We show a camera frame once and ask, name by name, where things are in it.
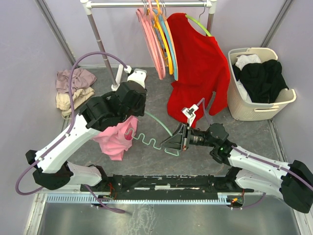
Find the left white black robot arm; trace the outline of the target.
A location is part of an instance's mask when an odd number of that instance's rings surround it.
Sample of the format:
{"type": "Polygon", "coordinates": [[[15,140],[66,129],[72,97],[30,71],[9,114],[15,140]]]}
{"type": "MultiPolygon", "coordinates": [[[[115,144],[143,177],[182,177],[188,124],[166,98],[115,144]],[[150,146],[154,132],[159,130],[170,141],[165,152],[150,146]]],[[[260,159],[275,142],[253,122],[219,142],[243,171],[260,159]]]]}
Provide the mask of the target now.
{"type": "Polygon", "coordinates": [[[99,166],[80,166],[68,161],[87,141],[123,123],[131,116],[143,116],[146,88],[143,81],[122,82],[116,91],[91,98],[80,109],[71,124],[42,150],[29,150],[26,158],[33,164],[36,184],[56,190],[63,186],[86,184],[98,191],[108,186],[104,170],[99,166]]]}

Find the pink t shirt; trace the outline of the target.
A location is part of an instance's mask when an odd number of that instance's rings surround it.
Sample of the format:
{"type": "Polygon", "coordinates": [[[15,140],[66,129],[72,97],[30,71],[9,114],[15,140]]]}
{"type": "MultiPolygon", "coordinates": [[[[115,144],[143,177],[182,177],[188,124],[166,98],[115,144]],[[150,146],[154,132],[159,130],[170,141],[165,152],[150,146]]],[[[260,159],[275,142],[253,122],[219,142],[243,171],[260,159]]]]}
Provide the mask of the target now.
{"type": "Polygon", "coordinates": [[[124,152],[133,145],[137,124],[138,119],[131,116],[123,123],[108,127],[92,140],[99,144],[102,153],[108,155],[112,161],[122,161],[124,152]]]}

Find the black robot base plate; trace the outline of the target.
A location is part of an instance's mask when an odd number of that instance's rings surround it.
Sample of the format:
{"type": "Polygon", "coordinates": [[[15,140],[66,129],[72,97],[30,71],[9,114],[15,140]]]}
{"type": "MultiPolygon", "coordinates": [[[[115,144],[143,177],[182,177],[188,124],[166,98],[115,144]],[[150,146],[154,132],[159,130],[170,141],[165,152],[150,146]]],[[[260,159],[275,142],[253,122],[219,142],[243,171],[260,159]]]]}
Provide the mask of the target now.
{"type": "Polygon", "coordinates": [[[112,194],[117,200],[198,200],[217,199],[218,193],[253,192],[235,183],[235,176],[113,175],[91,187],[94,193],[112,194]]]}

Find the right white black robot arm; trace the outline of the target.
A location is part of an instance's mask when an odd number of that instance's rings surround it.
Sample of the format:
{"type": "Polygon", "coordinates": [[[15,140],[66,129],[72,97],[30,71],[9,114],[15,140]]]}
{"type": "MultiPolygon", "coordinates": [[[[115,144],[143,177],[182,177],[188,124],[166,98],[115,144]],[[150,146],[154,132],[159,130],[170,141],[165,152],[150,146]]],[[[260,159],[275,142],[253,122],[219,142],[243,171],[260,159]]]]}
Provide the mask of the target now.
{"type": "Polygon", "coordinates": [[[237,170],[225,178],[229,191],[252,189],[282,199],[292,209],[309,213],[313,205],[313,174],[301,161],[275,161],[256,155],[228,140],[229,134],[220,123],[206,131],[180,123],[174,134],[161,146],[185,151],[190,145],[211,147],[210,156],[218,163],[237,170]]]}

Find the teal wavy hanger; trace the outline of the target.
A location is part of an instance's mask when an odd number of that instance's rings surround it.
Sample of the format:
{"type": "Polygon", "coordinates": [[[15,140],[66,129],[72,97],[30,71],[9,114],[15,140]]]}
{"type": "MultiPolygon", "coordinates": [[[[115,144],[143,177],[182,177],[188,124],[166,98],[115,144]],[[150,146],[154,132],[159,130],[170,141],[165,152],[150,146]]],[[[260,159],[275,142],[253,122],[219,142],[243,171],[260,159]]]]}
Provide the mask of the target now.
{"type": "MultiPolygon", "coordinates": [[[[151,113],[145,111],[145,114],[148,115],[149,117],[153,118],[168,134],[170,137],[173,136],[173,133],[169,130],[169,128],[161,121],[159,120],[157,117],[155,117],[154,115],[152,115],[151,113]]],[[[126,136],[130,136],[131,140],[135,139],[135,140],[141,140],[141,142],[146,145],[146,146],[151,146],[153,149],[156,150],[161,150],[161,147],[157,146],[157,141],[155,138],[151,138],[149,139],[148,142],[145,141],[145,134],[144,133],[139,133],[138,135],[136,135],[136,131],[133,128],[128,128],[126,133],[124,134],[124,137],[126,136]]],[[[180,156],[179,151],[176,150],[175,152],[170,152],[169,150],[167,150],[167,148],[164,148],[164,153],[178,157],[180,156]]]]}

